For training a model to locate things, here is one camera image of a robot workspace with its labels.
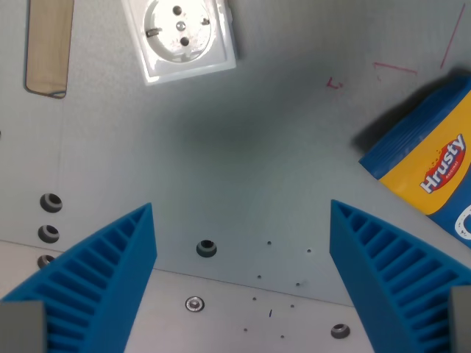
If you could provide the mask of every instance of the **wooden board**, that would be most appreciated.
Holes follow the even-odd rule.
[[[67,91],[74,0],[31,0],[26,88],[54,98]]]

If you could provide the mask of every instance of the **screw hole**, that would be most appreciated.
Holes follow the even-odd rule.
[[[38,258],[38,267],[43,268],[46,267],[48,264],[50,264],[52,261],[54,261],[54,257],[51,255],[42,255],[39,256]]]
[[[45,193],[42,195],[39,199],[39,204],[43,210],[49,213],[56,213],[62,209],[62,200],[53,193]]]
[[[182,39],[180,39],[180,44],[182,46],[188,46],[189,43],[190,43],[190,40],[187,37],[183,37]]]
[[[345,324],[337,324],[332,327],[330,334],[332,337],[341,340],[342,338],[346,338],[350,335],[350,328]]]
[[[188,311],[192,313],[199,313],[205,308],[205,301],[198,296],[192,296],[186,299],[185,307]]]
[[[172,9],[174,15],[180,16],[182,14],[182,8],[180,6],[174,6]]]
[[[196,252],[201,257],[213,257],[218,251],[218,248],[211,240],[203,240],[196,246]]]
[[[59,240],[59,231],[53,226],[41,226],[38,229],[38,237],[48,244],[55,243]]]

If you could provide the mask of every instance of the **socket holes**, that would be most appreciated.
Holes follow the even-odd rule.
[[[180,44],[182,46],[188,46],[188,44],[190,44],[190,40],[187,37],[183,37],[182,39],[180,39]]]
[[[46,267],[48,264],[50,264],[52,261],[54,261],[54,257],[51,255],[42,255],[39,256],[38,258],[38,267],[43,268]]]
[[[41,226],[38,229],[38,237],[44,243],[52,244],[59,240],[59,231],[53,226]]]
[[[180,6],[174,6],[174,8],[171,11],[176,16],[180,16],[182,14],[182,8]]]
[[[218,248],[211,240],[203,240],[196,246],[196,252],[201,257],[213,257],[218,251]]]
[[[350,328],[345,324],[337,324],[332,327],[330,334],[332,335],[332,337],[341,340],[342,338],[346,338],[349,336]]]
[[[62,200],[54,193],[45,193],[39,199],[39,204],[49,213],[56,213],[62,209]]]

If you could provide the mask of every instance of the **red pen mark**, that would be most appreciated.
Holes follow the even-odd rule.
[[[453,34],[451,35],[451,39],[450,39],[450,42],[448,43],[447,51],[445,52],[445,56],[443,58],[442,64],[440,65],[440,69],[443,68],[443,66],[445,65],[445,61],[447,61],[448,52],[450,51],[453,40],[455,39],[455,34],[456,34],[456,31],[458,30],[458,26],[459,26],[459,23],[461,22],[461,18],[463,17],[464,9],[466,9],[466,4],[463,4],[463,8],[461,9],[461,12],[458,17],[458,22],[456,22],[455,29],[453,30]]]
[[[375,68],[377,68],[378,66],[380,66],[381,68],[392,68],[393,70],[409,72],[410,74],[415,74],[415,75],[419,73],[418,71],[411,70],[410,68],[401,68],[396,65],[390,65],[390,64],[385,64],[385,63],[373,63],[373,65]]]
[[[338,86],[332,85],[332,80],[333,80],[333,78],[331,77],[331,78],[329,79],[329,82],[327,82],[327,87],[333,88],[334,90],[338,90],[339,88],[344,87],[344,84],[343,84],[343,83],[340,83],[340,82],[339,82],[339,85],[338,85]]]

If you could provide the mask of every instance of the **electrical socket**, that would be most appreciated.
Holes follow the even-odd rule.
[[[225,0],[122,0],[146,84],[235,68]]]

